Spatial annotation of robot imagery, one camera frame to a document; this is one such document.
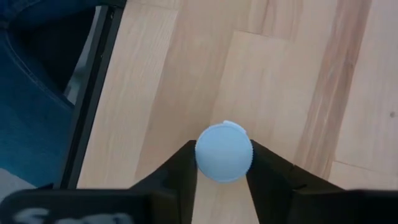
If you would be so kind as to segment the black metal table frame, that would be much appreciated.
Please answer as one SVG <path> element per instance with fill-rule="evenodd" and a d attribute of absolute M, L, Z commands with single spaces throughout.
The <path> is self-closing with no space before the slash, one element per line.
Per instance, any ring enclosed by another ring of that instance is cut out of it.
<path fill-rule="evenodd" d="M 68 153 L 55 189 L 77 186 L 106 72 L 127 0 L 103 0 L 73 113 Z"/>

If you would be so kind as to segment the blue jeans leg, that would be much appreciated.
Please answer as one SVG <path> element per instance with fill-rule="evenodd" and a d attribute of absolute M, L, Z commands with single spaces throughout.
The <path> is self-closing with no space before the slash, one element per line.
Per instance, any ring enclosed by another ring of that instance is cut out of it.
<path fill-rule="evenodd" d="M 126 0 L 0 0 L 0 169 L 56 182 L 74 105 L 64 92 L 98 6 Z"/>

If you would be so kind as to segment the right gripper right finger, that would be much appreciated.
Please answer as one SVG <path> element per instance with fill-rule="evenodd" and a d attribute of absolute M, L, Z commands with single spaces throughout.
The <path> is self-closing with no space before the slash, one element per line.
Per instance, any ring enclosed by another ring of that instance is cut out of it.
<path fill-rule="evenodd" d="M 251 140 L 252 164 L 246 174 L 260 224 L 286 224 L 294 192 L 338 192 L 329 183 Z"/>

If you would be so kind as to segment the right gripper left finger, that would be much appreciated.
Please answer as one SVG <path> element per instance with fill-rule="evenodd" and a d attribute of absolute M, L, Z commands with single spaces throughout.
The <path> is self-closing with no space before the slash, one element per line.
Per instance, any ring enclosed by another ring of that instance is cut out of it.
<path fill-rule="evenodd" d="M 151 224 L 192 224 L 197 165 L 195 140 L 189 140 L 130 190 L 149 197 L 144 211 Z"/>

